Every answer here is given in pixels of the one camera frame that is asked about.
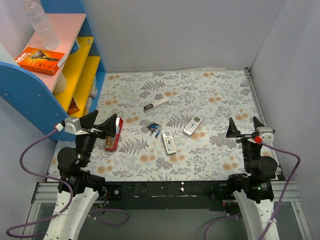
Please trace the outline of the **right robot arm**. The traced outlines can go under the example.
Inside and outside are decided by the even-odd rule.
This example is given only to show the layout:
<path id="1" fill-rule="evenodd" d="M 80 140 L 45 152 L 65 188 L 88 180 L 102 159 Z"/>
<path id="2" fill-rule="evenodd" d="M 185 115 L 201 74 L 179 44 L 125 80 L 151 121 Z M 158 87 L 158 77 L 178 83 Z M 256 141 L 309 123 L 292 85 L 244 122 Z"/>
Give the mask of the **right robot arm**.
<path id="1" fill-rule="evenodd" d="M 238 203 L 247 237 L 250 240 L 278 240 L 274 212 L 274 192 L 271 181 L 276 178 L 277 161 L 262 156 L 261 143 L 272 143 L 275 130 L 253 118 L 254 132 L 242 134 L 234 120 L 229 119 L 227 138 L 235 138 L 242 146 L 244 172 L 231 174 L 227 179 L 227 195 Z"/>

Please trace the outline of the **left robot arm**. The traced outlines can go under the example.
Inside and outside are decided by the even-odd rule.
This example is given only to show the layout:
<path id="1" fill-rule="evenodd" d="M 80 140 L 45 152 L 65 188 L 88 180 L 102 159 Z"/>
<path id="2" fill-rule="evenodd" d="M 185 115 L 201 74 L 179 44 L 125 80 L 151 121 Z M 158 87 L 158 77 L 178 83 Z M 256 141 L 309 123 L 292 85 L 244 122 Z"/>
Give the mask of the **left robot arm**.
<path id="1" fill-rule="evenodd" d="M 91 174 L 85 168 L 90 163 L 97 139 L 105 140 L 118 133 L 120 118 L 113 114 L 101 124 L 95 124 L 98 110 L 80 118 L 68 117 L 56 125 L 58 131 L 75 136 L 75 147 L 64 147 L 57 155 L 60 183 L 54 209 L 44 236 L 46 240 L 76 240 L 96 200 L 108 191 L 105 178 Z"/>

